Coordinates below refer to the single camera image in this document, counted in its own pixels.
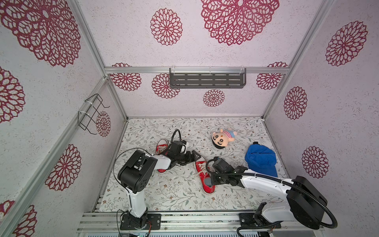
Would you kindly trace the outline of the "blue cap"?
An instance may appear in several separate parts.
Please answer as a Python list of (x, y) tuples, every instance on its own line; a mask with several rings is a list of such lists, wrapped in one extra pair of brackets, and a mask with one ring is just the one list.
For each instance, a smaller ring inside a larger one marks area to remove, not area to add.
[(258, 142), (249, 146), (245, 161), (249, 169), (272, 177), (278, 177), (275, 165), (277, 164), (275, 152)]

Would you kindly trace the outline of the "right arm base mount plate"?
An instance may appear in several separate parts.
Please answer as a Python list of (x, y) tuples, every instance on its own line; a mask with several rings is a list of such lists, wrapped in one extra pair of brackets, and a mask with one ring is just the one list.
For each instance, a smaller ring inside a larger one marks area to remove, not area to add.
[(242, 229), (275, 229), (281, 228), (281, 222), (271, 223), (263, 218), (262, 215), (254, 213), (240, 213), (240, 225)]

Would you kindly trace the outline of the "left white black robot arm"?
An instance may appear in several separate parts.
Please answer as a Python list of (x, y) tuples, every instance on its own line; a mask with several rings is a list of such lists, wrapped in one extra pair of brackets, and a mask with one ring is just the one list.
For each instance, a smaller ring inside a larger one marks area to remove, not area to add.
[(142, 226), (147, 221), (144, 189), (155, 170), (170, 170), (175, 166), (195, 163), (200, 158), (198, 152), (187, 150), (187, 142), (182, 139), (178, 129), (173, 132), (168, 147), (158, 155), (137, 148), (117, 174), (117, 180), (129, 195), (128, 215), (132, 222)]

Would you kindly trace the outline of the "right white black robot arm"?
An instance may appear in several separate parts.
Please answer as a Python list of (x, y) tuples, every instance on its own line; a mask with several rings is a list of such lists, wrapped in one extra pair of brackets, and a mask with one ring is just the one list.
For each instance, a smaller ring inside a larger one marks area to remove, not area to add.
[(279, 228), (283, 222), (296, 221), (303, 226), (318, 230), (320, 227), (335, 229), (338, 221), (327, 207), (327, 199), (304, 177), (295, 179), (280, 179), (262, 174), (244, 166), (232, 167), (224, 159), (215, 157), (205, 163), (205, 169), (210, 177), (205, 184), (217, 186), (228, 184), (245, 189), (255, 189), (282, 201), (269, 204), (263, 202), (254, 213), (240, 214), (242, 230), (268, 231)]

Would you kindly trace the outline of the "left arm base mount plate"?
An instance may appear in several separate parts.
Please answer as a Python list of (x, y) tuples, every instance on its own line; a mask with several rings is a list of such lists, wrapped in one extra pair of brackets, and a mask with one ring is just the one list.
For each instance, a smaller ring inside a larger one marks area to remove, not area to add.
[(159, 230), (161, 225), (161, 214), (145, 213), (141, 218), (131, 214), (124, 214), (121, 219), (120, 230)]

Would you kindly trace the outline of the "cartoon boy plush doll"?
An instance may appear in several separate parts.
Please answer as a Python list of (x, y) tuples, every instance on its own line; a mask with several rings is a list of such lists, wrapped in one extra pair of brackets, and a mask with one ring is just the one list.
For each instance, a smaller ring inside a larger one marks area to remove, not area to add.
[(220, 131), (212, 134), (211, 141), (217, 149), (222, 150), (225, 149), (229, 143), (235, 141), (236, 135), (237, 132), (231, 128), (220, 129)]

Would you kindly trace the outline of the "grey metal wall shelf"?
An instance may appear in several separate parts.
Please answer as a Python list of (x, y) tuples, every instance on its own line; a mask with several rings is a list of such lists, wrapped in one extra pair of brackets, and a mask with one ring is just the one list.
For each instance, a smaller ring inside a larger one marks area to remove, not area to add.
[(242, 89), (246, 85), (246, 68), (237, 73), (174, 73), (169, 71), (173, 89)]

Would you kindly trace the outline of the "red canvas sneaker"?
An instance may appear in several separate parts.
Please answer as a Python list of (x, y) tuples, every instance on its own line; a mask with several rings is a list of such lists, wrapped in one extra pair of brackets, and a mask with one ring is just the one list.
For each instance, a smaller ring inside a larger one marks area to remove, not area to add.
[(206, 159), (204, 157), (202, 157), (197, 162), (194, 163), (194, 166), (195, 166), (195, 169), (198, 172), (198, 175), (200, 177), (200, 181), (201, 181), (203, 191), (206, 194), (211, 195), (215, 192), (216, 187), (213, 186), (212, 188), (210, 188), (204, 184), (204, 179), (207, 177), (211, 177), (210, 174), (208, 173), (208, 171), (206, 170), (206, 167), (205, 167), (206, 163), (207, 163)]
[(168, 148), (169, 143), (167, 139), (160, 139), (156, 145), (156, 155), (165, 153), (165, 150)]

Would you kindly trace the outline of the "light blue insole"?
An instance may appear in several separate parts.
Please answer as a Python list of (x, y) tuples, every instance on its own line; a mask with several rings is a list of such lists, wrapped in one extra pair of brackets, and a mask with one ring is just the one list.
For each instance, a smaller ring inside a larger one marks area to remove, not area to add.
[(212, 188), (213, 187), (213, 182), (211, 177), (207, 177), (204, 179), (204, 184), (207, 185), (208, 187)]

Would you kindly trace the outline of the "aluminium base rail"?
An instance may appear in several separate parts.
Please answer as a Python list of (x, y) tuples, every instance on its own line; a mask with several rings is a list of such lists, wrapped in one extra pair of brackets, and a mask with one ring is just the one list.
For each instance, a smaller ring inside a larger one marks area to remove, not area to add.
[[(163, 211), (149, 212), (148, 221), (152, 223), (152, 233), (165, 232), (232, 232), (249, 219), (240, 217), (239, 211)], [(122, 212), (84, 213), (76, 233), (80, 236), (90, 233), (127, 233), (119, 230)]]

